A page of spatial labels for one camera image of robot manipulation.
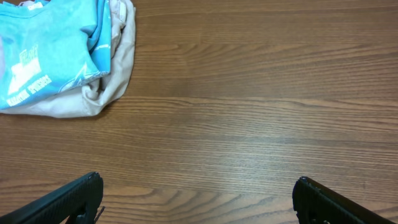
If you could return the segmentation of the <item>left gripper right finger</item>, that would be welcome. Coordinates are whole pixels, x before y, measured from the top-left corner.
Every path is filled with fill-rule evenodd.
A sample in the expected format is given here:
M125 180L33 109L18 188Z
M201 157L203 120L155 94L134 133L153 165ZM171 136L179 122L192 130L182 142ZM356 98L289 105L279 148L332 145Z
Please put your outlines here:
M300 177L292 192L300 224L394 224L309 177Z

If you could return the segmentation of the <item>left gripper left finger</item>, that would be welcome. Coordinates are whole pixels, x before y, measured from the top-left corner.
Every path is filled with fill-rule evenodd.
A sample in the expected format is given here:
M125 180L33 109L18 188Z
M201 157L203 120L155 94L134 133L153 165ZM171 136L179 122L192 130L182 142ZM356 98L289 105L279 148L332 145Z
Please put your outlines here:
M89 172L49 194L1 217L6 224L95 224L104 208L103 179Z

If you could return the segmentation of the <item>light blue printed t-shirt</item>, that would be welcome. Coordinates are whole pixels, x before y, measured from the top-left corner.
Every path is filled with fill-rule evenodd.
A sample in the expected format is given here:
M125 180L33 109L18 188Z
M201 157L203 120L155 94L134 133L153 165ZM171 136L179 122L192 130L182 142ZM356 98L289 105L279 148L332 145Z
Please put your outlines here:
M1 3L1 109L85 85L110 70L109 1Z

